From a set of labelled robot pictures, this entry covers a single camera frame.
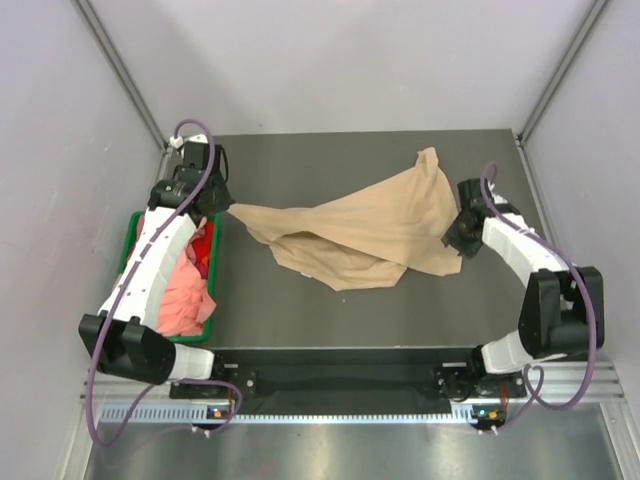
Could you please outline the beige t shirt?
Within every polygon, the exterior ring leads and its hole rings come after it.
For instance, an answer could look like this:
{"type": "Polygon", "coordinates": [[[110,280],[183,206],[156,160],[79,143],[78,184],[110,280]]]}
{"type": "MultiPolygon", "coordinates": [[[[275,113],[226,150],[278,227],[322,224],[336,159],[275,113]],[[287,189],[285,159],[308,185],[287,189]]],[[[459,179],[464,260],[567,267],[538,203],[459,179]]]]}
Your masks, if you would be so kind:
{"type": "Polygon", "coordinates": [[[407,270],[438,277],[462,269],[442,237],[458,214],[435,148],[376,184],[312,208],[235,204],[229,213],[276,263],[335,291],[389,288],[407,270]]]}

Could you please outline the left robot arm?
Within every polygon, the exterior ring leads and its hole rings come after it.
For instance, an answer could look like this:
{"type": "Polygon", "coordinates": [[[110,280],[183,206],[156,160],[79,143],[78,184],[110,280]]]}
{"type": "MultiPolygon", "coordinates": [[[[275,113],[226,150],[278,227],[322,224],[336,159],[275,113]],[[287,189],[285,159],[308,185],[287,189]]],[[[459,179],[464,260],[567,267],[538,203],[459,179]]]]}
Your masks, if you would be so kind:
{"type": "Polygon", "coordinates": [[[208,328],[213,305],[218,215],[232,204],[220,145],[203,134],[173,137],[179,159],[171,178],[152,189],[114,290],[79,335],[96,371],[153,385],[192,379],[205,396],[226,387],[227,374],[209,350],[190,346],[208,328]]]}

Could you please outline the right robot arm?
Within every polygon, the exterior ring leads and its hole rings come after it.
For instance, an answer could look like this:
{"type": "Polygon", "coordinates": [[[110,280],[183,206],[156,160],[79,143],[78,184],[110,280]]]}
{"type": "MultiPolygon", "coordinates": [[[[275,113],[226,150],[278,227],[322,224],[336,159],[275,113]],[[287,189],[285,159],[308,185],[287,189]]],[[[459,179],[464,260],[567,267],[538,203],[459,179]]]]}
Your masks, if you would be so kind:
{"type": "Polygon", "coordinates": [[[476,347],[466,380],[476,394],[498,389],[503,375],[530,364],[600,349],[605,340],[604,280],[594,267],[563,260],[526,224],[507,200],[473,178],[457,185],[460,211],[442,243],[465,259],[481,248],[494,251],[525,288],[517,328],[476,347]]]}

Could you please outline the red t shirt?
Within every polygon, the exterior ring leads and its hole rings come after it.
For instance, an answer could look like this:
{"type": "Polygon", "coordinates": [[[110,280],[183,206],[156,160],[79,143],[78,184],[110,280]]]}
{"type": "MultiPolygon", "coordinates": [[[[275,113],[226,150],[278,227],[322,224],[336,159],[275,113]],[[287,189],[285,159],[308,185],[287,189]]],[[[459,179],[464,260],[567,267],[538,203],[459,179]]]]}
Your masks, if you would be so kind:
{"type": "Polygon", "coordinates": [[[214,227],[215,223],[213,221],[207,221],[196,231],[186,250],[188,258],[196,267],[202,279],[207,279],[209,275],[214,227]]]}

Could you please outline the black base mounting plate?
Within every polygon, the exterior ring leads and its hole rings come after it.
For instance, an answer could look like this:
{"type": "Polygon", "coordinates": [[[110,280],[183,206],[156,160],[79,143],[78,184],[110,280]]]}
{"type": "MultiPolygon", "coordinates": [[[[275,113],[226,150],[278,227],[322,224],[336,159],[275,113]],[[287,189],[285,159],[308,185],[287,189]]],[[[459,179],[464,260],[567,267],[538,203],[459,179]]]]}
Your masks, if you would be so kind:
{"type": "Polygon", "coordinates": [[[214,377],[241,390],[246,415],[447,413],[453,402],[525,396],[520,374],[471,378],[470,347],[226,348],[214,377]]]}

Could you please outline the left aluminium frame post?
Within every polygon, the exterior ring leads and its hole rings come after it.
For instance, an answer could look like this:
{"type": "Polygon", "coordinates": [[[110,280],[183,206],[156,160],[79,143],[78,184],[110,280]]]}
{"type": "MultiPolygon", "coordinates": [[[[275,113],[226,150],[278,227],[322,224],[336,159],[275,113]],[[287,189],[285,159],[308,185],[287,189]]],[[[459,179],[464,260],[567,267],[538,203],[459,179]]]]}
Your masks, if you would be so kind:
{"type": "Polygon", "coordinates": [[[163,133],[93,3],[89,0],[72,0],[71,3],[85,23],[153,143],[160,150],[164,150],[166,142],[163,133]]]}

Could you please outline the aluminium frame post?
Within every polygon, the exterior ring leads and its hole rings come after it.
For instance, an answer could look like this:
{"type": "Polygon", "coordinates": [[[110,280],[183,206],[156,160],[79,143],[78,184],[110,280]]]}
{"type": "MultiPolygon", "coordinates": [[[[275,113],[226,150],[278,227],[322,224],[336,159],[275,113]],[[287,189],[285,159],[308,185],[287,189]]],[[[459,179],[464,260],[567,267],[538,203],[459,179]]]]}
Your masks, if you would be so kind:
{"type": "Polygon", "coordinates": [[[532,138],[543,116],[559,93],[571,69],[585,49],[590,37],[595,32],[610,5],[610,0],[594,0],[589,3],[586,13],[571,35],[566,48],[563,50],[559,61],[553,68],[532,111],[527,116],[524,126],[516,134],[516,143],[521,149],[524,149],[528,141],[532,138]]]}
{"type": "Polygon", "coordinates": [[[153,143],[160,150],[164,150],[166,142],[163,133],[93,3],[89,0],[72,0],[71,3],[85,23],[153,143]]]}

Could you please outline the right aluminium frame post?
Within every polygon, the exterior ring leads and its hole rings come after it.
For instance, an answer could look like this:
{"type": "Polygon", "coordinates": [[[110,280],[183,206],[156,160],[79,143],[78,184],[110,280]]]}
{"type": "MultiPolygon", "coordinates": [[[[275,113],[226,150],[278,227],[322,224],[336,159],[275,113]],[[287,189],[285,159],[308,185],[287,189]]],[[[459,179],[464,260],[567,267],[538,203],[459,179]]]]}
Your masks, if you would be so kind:
{"type": "Polygon", "coordinates": [[[563,50],[559,61],[553,68],[532,111],[527,116],[524,126],[516,134],[516,143],[521,149],[524,149],[528,141],[532,138],[543,116],[559,93],[571,69],[585,49],[590,37],[595,32],[610,5],[610,0],[594,0],[589,3],[586,13],[571,35],[566,48],[563,50]]]}

